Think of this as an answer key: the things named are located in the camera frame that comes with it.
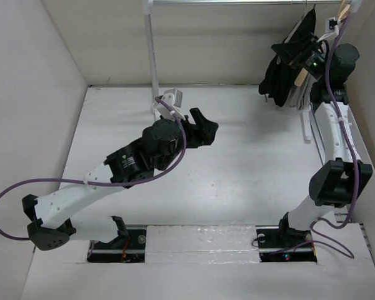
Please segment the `black trousers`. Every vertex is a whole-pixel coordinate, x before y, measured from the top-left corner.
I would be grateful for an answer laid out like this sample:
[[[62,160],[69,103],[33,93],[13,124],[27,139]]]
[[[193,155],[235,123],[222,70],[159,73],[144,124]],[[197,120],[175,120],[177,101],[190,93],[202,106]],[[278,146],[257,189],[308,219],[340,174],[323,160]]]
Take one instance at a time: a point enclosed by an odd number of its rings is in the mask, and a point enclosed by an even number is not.
[[[289,67],[281,61],[278,55],[275,55],[269,63],[265,78],[260,83],[258,91],[273,99],[276,106],[283,107],[298,74],[298,69]]]

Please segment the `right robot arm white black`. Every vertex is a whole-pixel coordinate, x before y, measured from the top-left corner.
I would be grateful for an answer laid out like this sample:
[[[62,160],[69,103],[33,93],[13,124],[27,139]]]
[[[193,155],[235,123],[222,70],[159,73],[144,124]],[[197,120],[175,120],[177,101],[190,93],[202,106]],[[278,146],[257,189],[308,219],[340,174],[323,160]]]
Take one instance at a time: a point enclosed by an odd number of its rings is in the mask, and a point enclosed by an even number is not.
[[[324,146],[325,162],[309,182],[307,198],[279,222],[276,238],[283,246],[302,242],[311,226],[336,208],[354,208],[373,169],[362,162],[351,136],[345,82],[360,58],[352,44],[332,47],[322,77],[311,88],[310,102]]]

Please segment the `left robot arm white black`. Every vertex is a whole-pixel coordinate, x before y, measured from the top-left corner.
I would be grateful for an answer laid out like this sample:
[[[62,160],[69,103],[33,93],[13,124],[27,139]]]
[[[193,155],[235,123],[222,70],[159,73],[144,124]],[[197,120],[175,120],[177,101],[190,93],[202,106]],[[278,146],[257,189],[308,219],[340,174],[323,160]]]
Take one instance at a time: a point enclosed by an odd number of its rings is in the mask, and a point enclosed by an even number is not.
[[[22,199],[25,215],[31,220],[27,233],[32,243],[49,251],[73,240],[93,240],[120,248],[128,238],[123,219],[111,213],[107,217],[86,217],[80,211],[108,195],[132,187],[136,181],[148,181],[155,170],[165,171],[183,148],[211,145],[218,123],[206,119],[198,108],[190,110],[193,123],[184,117],[160,118],[142,131],[142,136],[108,155],[82,184],[70,184],[58,191]]]

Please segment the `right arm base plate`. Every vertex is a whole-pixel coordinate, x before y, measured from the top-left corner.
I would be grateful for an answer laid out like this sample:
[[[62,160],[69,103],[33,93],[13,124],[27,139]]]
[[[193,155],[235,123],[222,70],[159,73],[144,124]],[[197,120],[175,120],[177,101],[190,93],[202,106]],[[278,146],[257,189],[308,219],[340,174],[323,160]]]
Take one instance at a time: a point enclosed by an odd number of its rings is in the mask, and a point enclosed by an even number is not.
[[[252,245],[259,249],[261,263],[316,263],[311,243],[304,244],[309,231],[282,232],[278,226],[258,226]]]

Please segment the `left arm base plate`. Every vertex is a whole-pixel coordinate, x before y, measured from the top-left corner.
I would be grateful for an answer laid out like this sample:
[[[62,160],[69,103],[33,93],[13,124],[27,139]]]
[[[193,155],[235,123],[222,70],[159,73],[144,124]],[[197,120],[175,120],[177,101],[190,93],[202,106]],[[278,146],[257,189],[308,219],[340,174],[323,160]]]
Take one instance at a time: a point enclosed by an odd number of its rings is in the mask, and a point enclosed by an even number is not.
[[[129,237],[109,243],[91,242],[87,252],[89,263],[143,263],[146,253],[147,227],[129,227]]]

